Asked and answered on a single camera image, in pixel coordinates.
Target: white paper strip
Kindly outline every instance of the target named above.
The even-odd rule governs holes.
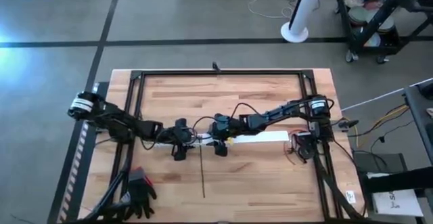
[[[203,138],[201,144],[206,145],[207,143],[212,143],[213,139],[206,139],[210,137],[207,133],[200,133],[199,136]],[[257,135],[240,135],[236,138],[233,138],[233,143],[262,143],[262,142],[281,142],[281,141],[289,141],[289,133],[287,131],[265,131],[261,132]],[[156,144],[155,147],[161,146],[170,146],[167,144],[159,143]]]

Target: concrete floor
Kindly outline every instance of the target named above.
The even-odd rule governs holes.
[[[119,0],[108,40],[280,38],[280,26],[287,20],[255,16],[247,9],[249,1]],[[0,6],[0,42],[98,41],[110,2],[0,0],[7,3]],[[335,0],[321,0],[309,24],[311,37],[343,37],[340,17],[333,13],[335,5]],[[254,8],[279,15],[285,6],[284,0],[260,0]],[[402,9],[395,18],[403,35],[424,19]],[[422,34],[433,35],[432,27]],[[115,68],[209,68],[213,61],[222,68],[331,68],[344,108],[430,78],[431,46],[432,42],[413,42],[383,66],[368,56],[347,64],[344,43],[106,47],[96,81],[108,81]],[[0,129],[0,223],[19,223],[11,215],[46,222],[73,128],[66,111],[75,94],[84,89],[96,51],[96,47],[0,48],[0,118],[4,122]],[[402,102],[395,95],[348,110],[346,115],[360,118],[363,130]],[[377,135],[404,124],[410,120],[407,116]],[[413,125],[393,133],[375,151],[404,152],[410,169],[429,164]]]

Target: white cable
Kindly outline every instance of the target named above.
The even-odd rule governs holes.
[[[428,81],[433,81],[433,78],[426,79],[426,80],[421,81],[421,82],[418,82],[418,83],[414,83],[413,85],[410,85],[409,87],[414,87],[414,86],[416,86],[416,85],[420,85],[420,84],[425,83],[425,82],[428,82]],[[345,110],[349,110],[349,109],[351,109],[351,108],[355,108],[355,107],[357,107],[357,106],[361,106],[361,105],[363,105],[363,104],[367,104],[367,103],[369,103],[369,102],[373,102],[373,101],[375,101],[375,100],[377,100],[377,99],[381,99],[381,98],[383,98],[383,97],[386,97],[386,96],[388,96],[388,95],[392,95],[392,94],[394,94],[394,93],[398,93],[398,92],[403,91],[403,90],[404,90],[404,88],[401,88],[401,89],[397,89],[397,90],[391,91],[391,92],[389,92],[389,93],[386,93],[386,94],[383,94],[383,95],[377,96],[377,97],[375,97],[375,98],[373,98],[373,99],[369,99],[369,100],[366,100],[366,101],[364,101],[364,102],[357,103],[357,104],[352,105],[352,106],[348,106],[348,107],[346,107],[346,108],[341,109],[341,111],[343,112],[343,111],[345,111]]]
[[[252,5],[253,5],[256,1],[258,1],[258,0],[253,0],[253,1],[250,1],[250,2],[248,3],[248,10],[250,10],[250,12],[252,12],[253,14],[257,14],[257,15],[260,15],[260,16],[265,17],[265,18],[291,18],[291,16],[287,16],[287,15],[284,14],[284,10],[286,10],[286,9],[290,9],[290,15],[292,15],[292,13],[293,13],[293,9],[292,9],[291,7],[285,7],[285,8],[283,8],[283,9],[281,10],[281,14],[282,14],[282,16],[268,16],[268,15],[264,15],[264,14],[258,13],[258,12],[256,12],[256,11],[253,11],[253,10],[252,10]]]

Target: robotic arm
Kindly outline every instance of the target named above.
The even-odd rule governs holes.
[[[139,120],[121,110],[115,104],[106,102],[101,96],[81,92],[72,102],[68,115],[76,120],[86,120],[90,126],[107,129],[113,141],[129,144],[138,136],[144,141],[167,143],[177,146],[173,152],[175,160],[185,160],[187,146],[193,137],[184,118],[176,120],[173,127],[164,128],[162,122]]]
[[[311,95],[306,99],[290,101],[263,114],[240,115],[239,118],[215,114],[214,122],[208,131],[214,139],[215,154],[227,155],[225,141],[230,137],[256,135],[269,125],[288,118],[303,118],[315,125],[310,130],[316,138],[331,137],[328,100],[323,95]],[[138,136],[145,141],[171,144],[175,160],[185,160],[190,144],[197,139],[196,133],[187,126],[184,118],[176,120],[173,127],[164,128],[161,122],[139,120],[118,106],[106,102],[101,96],[89,92],[77,95],[68,115],[76,120],[87,120],[91,126],[107,129],[110,137],[118,143],[128,144],[134,140],[134,136]]]

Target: sticker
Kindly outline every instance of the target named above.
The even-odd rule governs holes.
[[[81,103],[81,104],[84,104],[84,105],[88,105],[88,106],[90,106],[90,107],[93,106],[93,103],[90,102],[90,101],[88,101],[88,100],[86,100],[86,99],[75,98],[74,101],[73,101],[72,103],[74,103],[74,102],[76,102],[76,103]]]
[[[83,105],[83,104],[80,104],[80,103],[75,103],[75,102],[73,102],[70,107],[71,108],[81,108],[81,109],[86,110],[88,112],[92,111],[92,108],[90,106],[86,106],[86,105]]]
[[[325,100],[321,99],[321,100],[317,100],[317,101],[313,101],[311,102],[311,109],[314,108],[318,108],[318,107],[324,107],[325,106]]]
[[[349,204],[355,204],[357,202],[357,199],[355,198],[355,193],[351,190],[346,191],[346,199]]]

